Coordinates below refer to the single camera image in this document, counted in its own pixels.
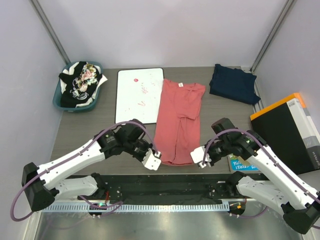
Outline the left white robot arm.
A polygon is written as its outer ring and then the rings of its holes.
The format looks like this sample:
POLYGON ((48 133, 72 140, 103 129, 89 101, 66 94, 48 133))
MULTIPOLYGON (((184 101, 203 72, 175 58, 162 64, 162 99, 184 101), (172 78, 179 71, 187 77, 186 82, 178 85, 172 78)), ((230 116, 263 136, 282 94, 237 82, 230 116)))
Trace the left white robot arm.
POLYGON ((61 197, 92 196, 100 200, 107 192, 101 176, 93 173, 87 177, 70 179, 74 173, 110 157, 127 153, 148 169, 156 171, 162 153, 153 140, 147 141, 145 126, 133 119, 102 130, 78 149, 51 162, 24 166, 22 190, 32 212, 49 207, 61 197))

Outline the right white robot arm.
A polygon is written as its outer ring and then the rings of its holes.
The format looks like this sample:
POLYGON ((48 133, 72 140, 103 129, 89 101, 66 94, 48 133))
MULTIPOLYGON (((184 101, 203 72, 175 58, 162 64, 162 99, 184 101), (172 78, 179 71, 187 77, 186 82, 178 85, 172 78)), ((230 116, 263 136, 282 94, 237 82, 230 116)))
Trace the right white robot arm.
POLYGON ((229 118, 211 125, 215 137, 205 145, 202 162, 214 165, 232 154, 258 168, 274 188, 259 183, 240 171, 226 180, 226 193, 233 198, 245 196, 259 201, 282 215, 286 224, 306 234, 320 218, 320 192, 290 170, 270 146, 252 130, 236 128, 229 118))

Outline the red t shirt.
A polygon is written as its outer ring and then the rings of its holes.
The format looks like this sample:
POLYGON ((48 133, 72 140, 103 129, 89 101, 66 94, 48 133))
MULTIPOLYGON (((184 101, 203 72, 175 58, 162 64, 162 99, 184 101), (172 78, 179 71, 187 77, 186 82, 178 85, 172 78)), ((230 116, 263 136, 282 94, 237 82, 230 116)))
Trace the red t shirt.
POLYGON ((200 146, 202 97, 199 83, 163 81, 154 143, 161 163, 185 166, 193 163, 191 152, 200 146))

